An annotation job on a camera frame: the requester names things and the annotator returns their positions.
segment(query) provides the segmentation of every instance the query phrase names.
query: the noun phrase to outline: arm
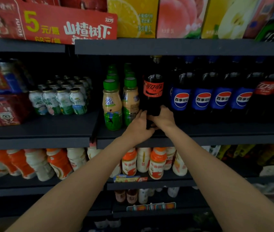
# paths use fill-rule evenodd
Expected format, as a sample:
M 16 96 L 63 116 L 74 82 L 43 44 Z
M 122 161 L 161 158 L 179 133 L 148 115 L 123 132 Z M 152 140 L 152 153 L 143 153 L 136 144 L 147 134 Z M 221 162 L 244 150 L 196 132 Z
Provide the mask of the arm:
M 146 115 L 147 111 L 140 111 L 122 136 L 53 187 L 7 232 L 79 231 L 83 219 L 121 158 L 154 133 L 154 128 L 146 129 Z
M 148 119 L 171 139 L 223 231 L 274 231 L 274 203 L 180 130 L 168 108 Z

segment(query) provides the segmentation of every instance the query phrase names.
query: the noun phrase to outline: hand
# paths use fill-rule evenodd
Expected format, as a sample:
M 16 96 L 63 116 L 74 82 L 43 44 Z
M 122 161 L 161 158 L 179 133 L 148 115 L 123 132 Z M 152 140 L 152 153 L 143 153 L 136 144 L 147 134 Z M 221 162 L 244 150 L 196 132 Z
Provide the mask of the hand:
M 147 129 L 147 111 L 140 110 L 136 118 L 126 128 L 122 134 L 129 142 L 133 142 L 133 146 L 149 139 L 155 132 L 154 128 Z
M 148 120 L 153 121 L 154 124 L 164 132 L 168 127 L 176 126 L 173 112 L 164 105 L 161 105 L 159 116 L 149 115 L 147 118 Z

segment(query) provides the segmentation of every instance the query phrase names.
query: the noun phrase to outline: cartoon face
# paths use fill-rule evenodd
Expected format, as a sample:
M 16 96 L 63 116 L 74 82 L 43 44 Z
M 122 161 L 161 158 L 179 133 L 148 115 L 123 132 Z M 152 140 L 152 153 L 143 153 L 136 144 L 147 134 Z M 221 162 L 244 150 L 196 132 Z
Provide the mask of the cartoon face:
M 1 112 L 0 118 L 8 123 L 10 123 L 14 120 L 14 117 L 12 116 L 12 114 L 10 112 Z

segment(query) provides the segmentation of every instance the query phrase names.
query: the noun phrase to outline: yellow number 5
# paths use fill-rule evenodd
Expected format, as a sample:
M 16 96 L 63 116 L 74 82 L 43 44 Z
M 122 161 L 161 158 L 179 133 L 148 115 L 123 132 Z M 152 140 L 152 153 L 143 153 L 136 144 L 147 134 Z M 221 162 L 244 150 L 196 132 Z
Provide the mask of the yellow number 5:
M 26 28 L 31 32 L 37 32 L 39 30 L 39 23 L 37 22 L 36 19 L 30 18 L 29 15 L 35 15 L 36 16 L 36 12 L 35 11 L 28 11 L 28 10 L 24 11 L 25 22 L 26 23 L 33 23 L 34 28 L 32 28 L 31 26 L 26 26 Z

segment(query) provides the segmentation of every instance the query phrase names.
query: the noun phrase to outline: yellow box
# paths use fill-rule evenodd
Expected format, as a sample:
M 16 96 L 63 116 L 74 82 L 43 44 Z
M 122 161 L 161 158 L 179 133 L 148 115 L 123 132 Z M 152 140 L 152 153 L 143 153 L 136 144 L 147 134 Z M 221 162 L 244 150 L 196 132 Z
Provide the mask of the yellow box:
M 210 0 L 201 38 L 242 38 L 258 0 Z
M 107 0 L 118 15 L 118 37 L 155 38 L 159 0 Z

